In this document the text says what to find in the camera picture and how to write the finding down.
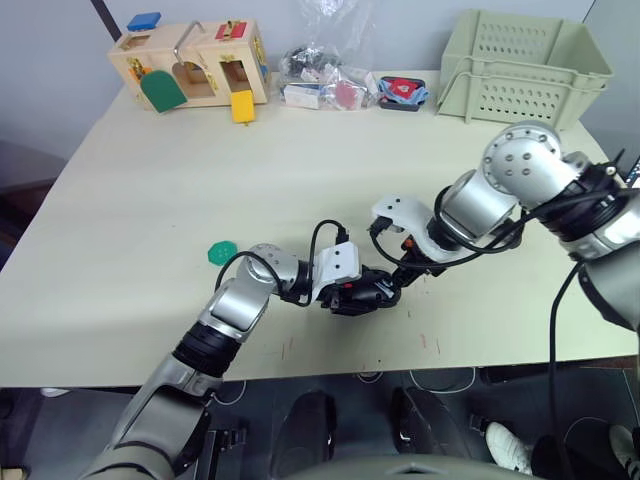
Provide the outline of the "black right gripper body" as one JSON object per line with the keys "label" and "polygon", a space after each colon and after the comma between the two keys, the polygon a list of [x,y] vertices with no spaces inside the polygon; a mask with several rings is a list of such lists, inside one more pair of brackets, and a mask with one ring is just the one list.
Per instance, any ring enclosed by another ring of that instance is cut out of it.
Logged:
{"label": "black right gripper body", "polygon": [[430,275],[437,277],[447,270],[446,267],[436,264],[432,259],[424,255],[413,238],[406,238],[401,244],[401,249],[403,255],[400,261],[414,265],[414,268],[401,266],[406,268],[408,272],[429,272]]}

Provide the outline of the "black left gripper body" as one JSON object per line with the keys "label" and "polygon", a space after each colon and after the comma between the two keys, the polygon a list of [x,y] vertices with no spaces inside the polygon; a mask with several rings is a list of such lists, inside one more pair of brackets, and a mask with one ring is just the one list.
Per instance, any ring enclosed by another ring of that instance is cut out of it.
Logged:
{"label": "black left gripper body", "polygon": [[366,290],[370,275],[365,272],[358,280],[327,287],[327,308],[336,315],[360,316],[371,311]]}

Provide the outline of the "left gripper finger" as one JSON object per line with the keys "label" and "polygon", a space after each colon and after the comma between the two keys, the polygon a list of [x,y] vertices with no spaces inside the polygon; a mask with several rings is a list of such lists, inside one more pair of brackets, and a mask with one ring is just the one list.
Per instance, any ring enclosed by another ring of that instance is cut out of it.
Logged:
{"label": "left gripper finger", "polygon": [[365,315],[381,309],[389,309],[395,307],[400,300],[400,294],[387,297],[382,294],[363,297],[359,301],[359,315]]}
{"label": "left gripper finger", "polygon": [[377,268],[364,269],[360,282],[361,288],[370,295],[397,296],[401,291],[389,272]]}

